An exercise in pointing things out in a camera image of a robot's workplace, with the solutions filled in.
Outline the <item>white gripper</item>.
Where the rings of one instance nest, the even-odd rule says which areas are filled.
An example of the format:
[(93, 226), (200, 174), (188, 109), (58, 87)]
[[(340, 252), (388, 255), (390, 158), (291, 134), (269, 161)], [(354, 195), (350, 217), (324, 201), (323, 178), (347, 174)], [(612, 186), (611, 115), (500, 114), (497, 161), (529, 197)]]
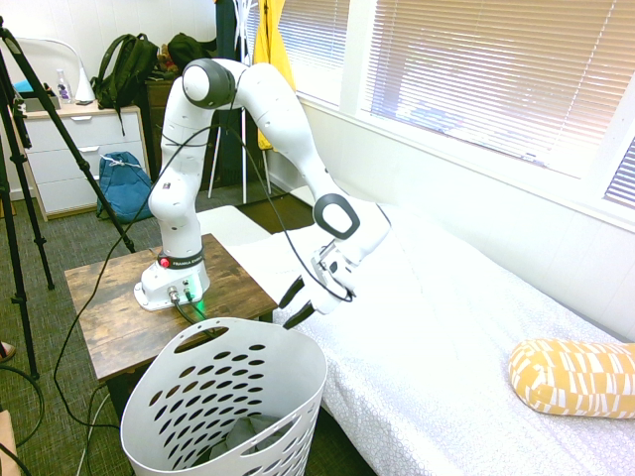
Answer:
[[(285, 329), (292, 329), (309, 318), (315, 310), (321, 314), (332, 312), (340, 303), (351, 302), (355, 297), (353, 272), (356, 266), (346, 260), (311, 260), (309, 272), (298, 276), (279, 302), (289, 315)], [(290, 302), (306, 285), (309, 300), (302, 306)]]

